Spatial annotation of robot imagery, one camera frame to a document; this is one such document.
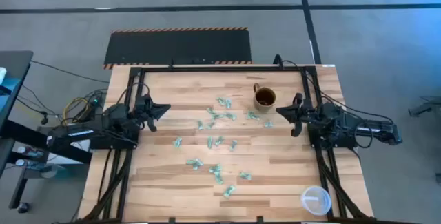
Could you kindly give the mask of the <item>black desk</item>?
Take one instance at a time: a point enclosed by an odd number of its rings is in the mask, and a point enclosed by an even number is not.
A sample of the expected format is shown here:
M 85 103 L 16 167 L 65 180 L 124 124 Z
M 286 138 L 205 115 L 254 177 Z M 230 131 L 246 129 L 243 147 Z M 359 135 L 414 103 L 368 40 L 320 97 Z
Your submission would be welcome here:
M 9 119 L 10 112 L 17 100 L 19 91 L 30 69 L 33 57 L 31 51 L 3 51 L 0 52 L 0 176 L 6 170 L 7 164 L 15 165 L 19 159 L 27 159 L 39 163 L 48 163 L 48 156 L 52 152 L 47 145 L 47 136 L 31 130 Z M 44 152 L 40 158 L 33 158 L 17 153 L 20 146 L 30 146 Z M 9 208 L 17 209 L 21 201 L 25 186 L 29 179 L 39 179 L 23 167 L 17 181 Z

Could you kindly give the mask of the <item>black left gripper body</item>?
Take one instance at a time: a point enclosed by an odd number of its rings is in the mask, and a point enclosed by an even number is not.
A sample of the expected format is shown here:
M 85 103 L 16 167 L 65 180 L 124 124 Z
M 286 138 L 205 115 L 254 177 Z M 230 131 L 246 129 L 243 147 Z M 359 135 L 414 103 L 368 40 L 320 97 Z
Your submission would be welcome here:
M 133 110 L 134 120 L 139 126 L 140 130 L 144 130 L 145 127 L 151 132 L 156 132 L 157 127 L 154 124 L 155 116 L 152 114 L 152 105 L 136 105 Z

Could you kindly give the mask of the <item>glazed ceramic mug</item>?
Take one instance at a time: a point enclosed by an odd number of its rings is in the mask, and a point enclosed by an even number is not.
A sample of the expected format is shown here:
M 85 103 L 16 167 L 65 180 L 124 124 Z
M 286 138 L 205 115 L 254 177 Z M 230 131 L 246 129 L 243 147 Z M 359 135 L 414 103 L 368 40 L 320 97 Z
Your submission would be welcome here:
M 268 112 L 276 101 L 276 95 L 271 88 L 260 86 L 259 83 L 253 85 L 254 91 L 254 107 L 259 112 Z

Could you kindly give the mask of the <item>black aluminium table frame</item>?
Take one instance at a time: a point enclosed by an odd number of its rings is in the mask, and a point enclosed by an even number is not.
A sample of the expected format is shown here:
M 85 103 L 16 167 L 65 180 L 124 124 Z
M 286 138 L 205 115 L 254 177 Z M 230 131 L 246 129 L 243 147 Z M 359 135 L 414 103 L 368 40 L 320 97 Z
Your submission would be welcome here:
M 320 184 L 316 153 L 306 132 L 291 135 L 291 125 L 274 110 L 259 120 L 246 119 L 253 108 L 253 85 L 259 83 L 276 93 L 279 106 L 289 105 L 302 92 L 298 72 L 259 70 L 245 66 L 218 65 L 210 70 L 187 68 L 159 72 L 151 67 L 145 75 L 147 90 L 157 103 L 169 103 L 170 110 L 156 124 L 158 130 L 143 130 L 132 155 L 123 210 L 127 222 L 162 222 L 174 217 L 184 221 L 314 221 L 302 207 L 300 195 Z M 220 105 L 217 98 L 225 100 Z M 227 109 L 226 99 L 232 107 Z M 221 119 L 212 119 L 212 108 Z M 233 121 L 225 113 L 237 116 Z M 198 120 L 204 130 L 198 129 Z M 206 125 L 214 121 L 211 130 Z M 271 121 L 272 128 L 264 123 Z M 174 147 L 177 137 L 180 147 Z M 213 136 L 211 149 L 207 138 Z M 218 147 L 215 142 L 224 136 Z M 237 146 L 229 147 L 233 140 Z M 187 160 L 204 165 L 193 170 Z M 219 185 L 211 166 L 221 164 L 224 183 Z M 251 180 L 239 177 L 251 174 Z M 236 190 L 223 196 L 230 185 Z

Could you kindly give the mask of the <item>black hazard-striped floor mat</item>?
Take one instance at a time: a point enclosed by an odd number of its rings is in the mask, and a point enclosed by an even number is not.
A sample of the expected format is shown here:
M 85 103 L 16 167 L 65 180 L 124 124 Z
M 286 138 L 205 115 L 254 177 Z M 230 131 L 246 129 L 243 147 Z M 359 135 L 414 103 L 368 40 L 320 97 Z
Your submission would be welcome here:
M 250 63 L 246 27 L 146 28 L 113 31 L 103 67 Z

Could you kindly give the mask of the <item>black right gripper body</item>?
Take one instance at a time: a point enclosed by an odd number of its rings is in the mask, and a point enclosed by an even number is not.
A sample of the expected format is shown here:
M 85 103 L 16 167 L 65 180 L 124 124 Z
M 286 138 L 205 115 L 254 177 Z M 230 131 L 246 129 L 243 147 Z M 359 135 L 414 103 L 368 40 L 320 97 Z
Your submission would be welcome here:
M 291 131 L 291 135 L 297 137 L 302 132 L 302 125 L 304 123 L 311 123 L 311 110 L 309 108 L 305 108 L 304 106 L 299 107 L 296 112 L 296 117 L 294 119 L 294 128 Z

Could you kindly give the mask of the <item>black chair base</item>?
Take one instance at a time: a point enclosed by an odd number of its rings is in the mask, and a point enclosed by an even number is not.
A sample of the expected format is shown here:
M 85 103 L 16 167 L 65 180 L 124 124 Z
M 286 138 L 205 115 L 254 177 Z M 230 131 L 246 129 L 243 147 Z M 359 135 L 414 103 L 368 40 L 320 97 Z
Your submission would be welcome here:
M 441 109 L 441 96 L 421 96 L 424 103 L 417 107 L 409 108 L 409 116 L 418 117 L 425 112 Z

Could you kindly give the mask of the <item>clear plastic round container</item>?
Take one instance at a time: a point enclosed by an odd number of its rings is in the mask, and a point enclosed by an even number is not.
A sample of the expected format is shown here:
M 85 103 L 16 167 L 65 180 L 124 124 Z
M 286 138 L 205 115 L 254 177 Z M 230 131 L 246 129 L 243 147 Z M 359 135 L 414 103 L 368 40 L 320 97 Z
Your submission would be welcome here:
M 301 195 L 302 206 L 315 216 L 324 216 L 331 210 L 331 197 L 320 186 L 310 186 Z

